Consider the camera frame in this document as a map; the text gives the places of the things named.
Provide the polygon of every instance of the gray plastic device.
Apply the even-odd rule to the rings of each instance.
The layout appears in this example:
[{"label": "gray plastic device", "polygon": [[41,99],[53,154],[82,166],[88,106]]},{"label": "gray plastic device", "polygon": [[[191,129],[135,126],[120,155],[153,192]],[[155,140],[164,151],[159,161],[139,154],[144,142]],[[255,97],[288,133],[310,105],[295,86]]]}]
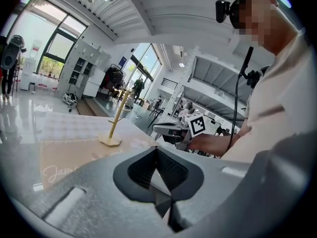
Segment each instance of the gray plastic device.
[{"label": "gray plastic device", "polygon": [[13,202],[45,237],[256,237],[301,198],[316,136],[285,139],[251,165],[163,147],[117,154],[77,169],[30,209]]}]

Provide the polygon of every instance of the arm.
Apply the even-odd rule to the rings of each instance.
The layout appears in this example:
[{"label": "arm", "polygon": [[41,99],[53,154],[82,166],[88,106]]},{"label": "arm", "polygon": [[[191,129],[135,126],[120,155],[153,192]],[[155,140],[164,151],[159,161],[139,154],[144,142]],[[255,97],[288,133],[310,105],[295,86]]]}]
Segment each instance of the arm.
[{"label": "arm", "polygon": [[[240,137],[243,137],[251,130],[247,126],[247,121],[248,119],[245,119],[240,131],[233,135],[230,147],[232,147]],[[220,137],[215,135],[201,134],[193,138],[189,145],[189,149],[196,149],[221,157],[226,153],[229,142],[230,135]]]}]

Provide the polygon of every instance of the desk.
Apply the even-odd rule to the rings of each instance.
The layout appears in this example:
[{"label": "desk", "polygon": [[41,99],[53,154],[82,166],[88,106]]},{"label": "desk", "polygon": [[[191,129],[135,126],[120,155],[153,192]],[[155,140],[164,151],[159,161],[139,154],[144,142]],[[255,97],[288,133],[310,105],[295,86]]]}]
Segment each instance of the desk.
[{"label": "desk", "polygon": [[98,134],[110,131],[114,118],[48,113],[41,134],[41,176],[44,189],[80,166],[131,149],[156,146],[157,143],[128,119],[118,122],[114,134],[123,141],[107,147]]}]

